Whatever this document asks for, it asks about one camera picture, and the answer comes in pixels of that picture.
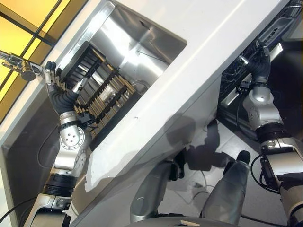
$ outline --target stainless steel sink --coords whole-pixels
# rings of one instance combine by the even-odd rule
[[[186,41],[120,5],[89,42],[141,94],[186,46]]]

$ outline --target faucet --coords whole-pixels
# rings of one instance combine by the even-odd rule
[[[41,65],[25,60],[13,53],[6,53],[0,50],[0,59],[4,60],[3,66],[20,73],[21,77],[27,81],[34,80],[36,74],[40,75],[43,71]]]

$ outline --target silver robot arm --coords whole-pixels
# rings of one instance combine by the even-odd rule
[[[24,224],[25,227],[68,227],[70,217],[62,211],[68,210],[71,195],[80,176],[87,148],[91,141],[90,133],[80,127],[74,111],[79,92],[87,82],[84,78],[67,92],[58,88],[54,81],[54,62],[45,67],[45,85],[54,110],[60,118],[60,149],[42,192],[38,195]]]
[[[261,144],[261,165],[267,186],[278,190],[288,225],[303,223],[302,148],[285,130],[283,121],[267,85],[270,74],[269,51],[263,46],[261,62],[238,60],[252,73],[251,90],[243,101],[251,128]]]

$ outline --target dish rack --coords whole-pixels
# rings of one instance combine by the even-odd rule
[[[72,89],[82,78],[88,82],[81,90],[75,111],[89,112],[93,151],[141,97],[134,87],[106,61],[106,57],[85,42],[61,73],[61,87]]]

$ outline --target window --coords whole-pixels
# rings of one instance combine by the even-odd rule
[[[0,0],[0,50],[41,64],[87,1]],[[0,123],[26,84],[0,66]]]

